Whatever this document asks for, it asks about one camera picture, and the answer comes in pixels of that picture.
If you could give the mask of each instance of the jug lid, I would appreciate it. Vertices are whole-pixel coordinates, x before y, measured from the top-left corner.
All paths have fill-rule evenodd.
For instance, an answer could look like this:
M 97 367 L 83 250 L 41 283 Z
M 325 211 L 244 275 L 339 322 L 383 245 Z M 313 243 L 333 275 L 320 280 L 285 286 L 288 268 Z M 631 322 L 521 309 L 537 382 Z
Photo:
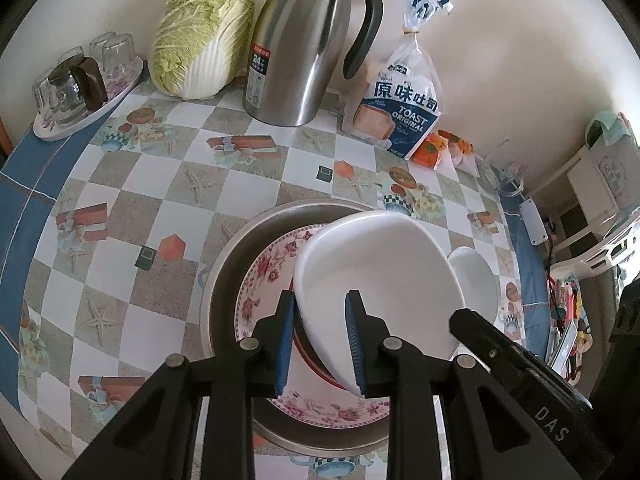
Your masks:
M 60 80 L 66 80 L 71 76 L 70 68 L 73 66 L 79 66 L 83 61 L 83 54 L 76 54 L 75 56 L 65 59 L 51 71 L 48 78 L 49 82 L 55 84 L 57 82 L 61 82 Z

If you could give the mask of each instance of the screw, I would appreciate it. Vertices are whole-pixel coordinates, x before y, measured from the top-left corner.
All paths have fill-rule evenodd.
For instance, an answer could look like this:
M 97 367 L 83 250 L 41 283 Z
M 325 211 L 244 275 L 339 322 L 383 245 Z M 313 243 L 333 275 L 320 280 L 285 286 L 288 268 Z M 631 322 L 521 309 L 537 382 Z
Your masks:
M 469 354 L 461 354 L 456 358 L 456 361 L 463 368 L 473 368 L 476 366 L 476 360 Z
M 169 368 L 180 368 L 184 364 L 184 355 L 182 354 L 171 354 L 168 355 L 164 360 L 165 364 Z
M 387 337 L 382 344 L 389 350 L 399 350 L 402 348 L 402 341 L 397 337 Z
M 245 337 L 240 342 L 240 348 L 242 350 L 255 350 L 258 348 L 260 341 L 258 341 L 255 337 Z

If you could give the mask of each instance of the power strip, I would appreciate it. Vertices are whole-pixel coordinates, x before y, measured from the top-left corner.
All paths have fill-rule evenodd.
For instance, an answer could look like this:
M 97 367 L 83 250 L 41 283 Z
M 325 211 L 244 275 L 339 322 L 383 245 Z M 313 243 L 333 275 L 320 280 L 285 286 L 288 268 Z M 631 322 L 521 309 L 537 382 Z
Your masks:
M 529 200 L 525 200 L 520 204 L 520 215 L 522 216 L 524 227 L 527 228 L 531 245 L 535 246 L 546 242 L 548 236 L 545 225 L 542 223 L 536 203 L 532 199 L 529 198 Z

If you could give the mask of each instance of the glass cup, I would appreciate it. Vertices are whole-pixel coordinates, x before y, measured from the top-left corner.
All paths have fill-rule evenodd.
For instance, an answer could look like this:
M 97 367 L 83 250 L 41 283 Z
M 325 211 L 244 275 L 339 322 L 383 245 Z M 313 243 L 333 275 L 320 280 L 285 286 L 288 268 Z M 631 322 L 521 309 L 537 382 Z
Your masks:
M 499 170 L 500 186 L 498 192 L 506 197 L 518 196 L 524 190 L 524 180 L 520 176 L 524 166 L 516 162 L 509 162 L 507 167 Z
M 67 50 L 62 56 L 58 58 L 58 64 L 62 63 L 64 60 L 69 59 L 70 57 L 75 56 L 76 54 L 82 54 L 84 56 L 84 49 L 81 46 L 75 46 Z
M 102 46 L 105 77 L 107 79 L 124 77 L 133 62 L 134 56 L 132 35 L 120 34 L 107 40 Z
M 41 115 L 49 110 L 49 82 L 47 78 L 52 70 L 53 67 L 47 68 L 31 85 L 33 97 L 36 99 L 36 108 Z
M 91 43 L 89 43 L 89 57 L 93 57 L 98 62 L 100 70 L 104 71 L 104 65 L 102 63 L 102 48 L 107 40 L 110 40 L 115 35 L 116 33 L 110 30 L 109 32 L 101 34 L 97 38 L 93 38 Z

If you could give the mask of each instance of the white bowl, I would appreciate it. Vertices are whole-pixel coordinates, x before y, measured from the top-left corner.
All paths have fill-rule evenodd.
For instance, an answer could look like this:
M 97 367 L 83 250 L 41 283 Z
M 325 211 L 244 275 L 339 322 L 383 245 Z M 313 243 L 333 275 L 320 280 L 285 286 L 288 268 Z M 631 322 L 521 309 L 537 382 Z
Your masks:
M 458 247 L 448 259 L 462 289 L 465 306 L 493 324 L 498 315 L 499 298 L 489 264 L 471 247 Z
M 458 346 L 449 317 L 465 302 L 442 249 L 422 222 L 389 211 L 357 213 L 329 224 L 306 244 L 294 291 L 309 341 L 334 378 L 360 395 L 344 300 L 357 289 L 368 314 L 424 354 L 449 359 Z

